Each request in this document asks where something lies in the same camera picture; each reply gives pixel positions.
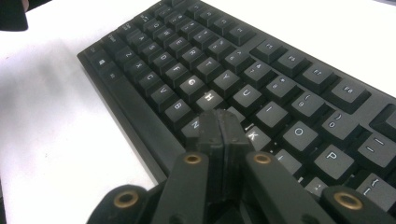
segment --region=black keyboard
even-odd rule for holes
[[[232,15],[164,0],[78,58],[159,181],[225,109],[312,194],[346,185],[393,214],[395,98]]]

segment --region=desk surface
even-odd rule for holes
[[[396,7],[372,0],[206,0],[392,96]],[[117,186],[156,183],[77,54],[156,1],[54,0],[0,32],[7,223],[85,223]]]

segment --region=white desk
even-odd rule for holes
[[[395,6],[206,1],[396,96]],[[0,32],[0,174],[8,224],[84,223],[111,189],[155,185],[76,56],[155,2],[53,0],[27,13],[27,32]]]

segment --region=function key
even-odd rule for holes
[[[246,42],[249,41],[251,37],[253,37],[256,33],[253,30],[244,24],[239,24],[235,26],[230,32],[225,36],[231,42],[233,42],[237,46],[242,46]]]
[[[251,54],[269,64],[278,59],[284,52],[286,52],[286,49],[283,48],[282,43],[275,39],[267,39],[253,49]]]
[[[210,8],[200,14],[198,22],[200,22],[205,27],[209,27],[218,19],[218,17],[218,11],[214,8]]]
[[[235,22],[230,16],[223,16],[213,23],[212,29],[218,34],[225,36],[235,25]]]
[[[309,61],[305,56],[294,49],[286,52],[274,63],[274,67],[288,77],[295,77],[308,65]]]
[[[203,2],[197,2],[187,8],[186,15],[197,20],[201,13],[206,9],[206,4]]]
[[[316,94],[323,93],[336,79],[337,75],[332,69],[320,63],[312,64],[301,76],[297,77],[297,81]]]
[[[355,81],[342,79],[341,82],[328,93],[327,98],[331,103],[346,111],[348,114],[352,114],[370,95],[370,92]]]
[[[396,142],[396,105],[387,105],[370,126]]]

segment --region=brass insert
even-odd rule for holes
[[[267,164],[271,162],[271,158],[267,155],[259,154],[254,156],[254,161],[261,164]]]
[[[118,208],[127,208],[133,206],[139,200],[136,190],[129,189],[117,194],[114,198],[114,205]]]
[[[201,157],[197,155],[188,155],[184,158],[184,161],[189,164],[196,164],[201,162]]]
[[[363,203],[357,197],[346,193],[346,192],[336,192],[334,193],[334,199],[343,205],[345,208],[351,210],[360,210],[363,208]]]

